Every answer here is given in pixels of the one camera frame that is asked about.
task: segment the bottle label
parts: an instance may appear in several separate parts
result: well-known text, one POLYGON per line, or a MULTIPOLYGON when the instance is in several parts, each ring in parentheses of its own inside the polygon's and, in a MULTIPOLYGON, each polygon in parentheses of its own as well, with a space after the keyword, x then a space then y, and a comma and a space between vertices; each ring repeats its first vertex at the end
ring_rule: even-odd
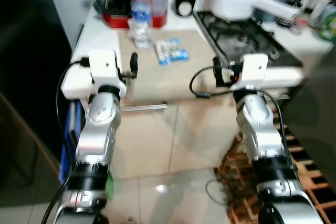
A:
POLYGON ((178 6, 178 11, 181 16, 188 16, 191 14, 193 10, 193 7, 191 6, 191 3, 189 2, 182 2, 178 6))
POLYGON ((152 8, 145 1, 135 1, 131 7, 131 15, 136 22, 150 22, 152 20, 152 8))

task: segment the tiled floor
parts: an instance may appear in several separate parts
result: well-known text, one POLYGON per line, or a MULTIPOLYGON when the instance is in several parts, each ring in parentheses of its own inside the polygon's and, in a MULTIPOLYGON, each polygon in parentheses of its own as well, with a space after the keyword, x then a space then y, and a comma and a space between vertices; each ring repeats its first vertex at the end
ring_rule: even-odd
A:
MULTIPOLYGON (((216 205, 205 192, 205 184, 212 178, 207 169, 118 180, 104 214, 110 224, 228 224, 225 207, 216 205)), ((209 186, 218 201, 224 197, 220 188, 217 182, 209 186)), ((0 223, 39 224, 47 205, 0 208, 0 223)))

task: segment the wooden crate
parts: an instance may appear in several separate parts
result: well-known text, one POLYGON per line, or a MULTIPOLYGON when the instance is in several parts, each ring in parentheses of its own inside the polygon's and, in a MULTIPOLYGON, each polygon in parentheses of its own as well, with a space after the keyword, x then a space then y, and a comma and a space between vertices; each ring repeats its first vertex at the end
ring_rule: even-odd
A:
MULTIPOLYGON (((298 168, 300 181, 316 207, 324 224, 336 224, 336 194, 323 178, 313 160, 298 140, 286 129, 286 139, 294 165, 298 168)), ((256 194, 256 179, 249 164, 242 134, 239 133, 232 147, 217 169, 223 178, 228 198, 228 217, 233 224, 257 224, 261 204, 256 194)))

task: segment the kitchen counter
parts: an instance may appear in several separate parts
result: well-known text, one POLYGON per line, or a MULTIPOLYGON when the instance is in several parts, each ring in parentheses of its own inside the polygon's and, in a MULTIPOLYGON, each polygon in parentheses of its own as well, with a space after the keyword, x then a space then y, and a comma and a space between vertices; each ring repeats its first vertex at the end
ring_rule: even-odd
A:
MULTIPOLYGON (((265 76, 264 88, 292 87, 298 85, 331 45, 330 42, 316 37, 311 28, 305 29, 300 36, 296 36, 291 34, 289 30, 277 26, 275 23, 264 23, 263 27, 265 30, 274 31, 275 39, 303 63, 303 68, 277 68, 272 71, 272 73, 268 71, 265 76)), ((71 61, 87 56, 88 52, 93 49, 114 50, 120 68, 128 70, 129 66, 122 65, 118 30, 107 26, 92 7, 71 61)), ((187 18, 179 17, 175 15, 171 9, 168 11, 167 24, 162 30, 196 30, 201 37, 206 40, 193 16, 187 18)), ((173 93, 177 85, 178 83, 172 81, 171 85, 166 86, 166 88, 170 93, 173 93)), ((62 90, 67 99, 88 98, 88 96, 93 93, 90 69, 81 68, 76 65, 70 68, 63 81, 62 90)), ((185 87, 185 92, 189 92, 188 87, 185 87)), ((176 99, 183 98, 188 98, 188 96, 176 97, 176 99)))

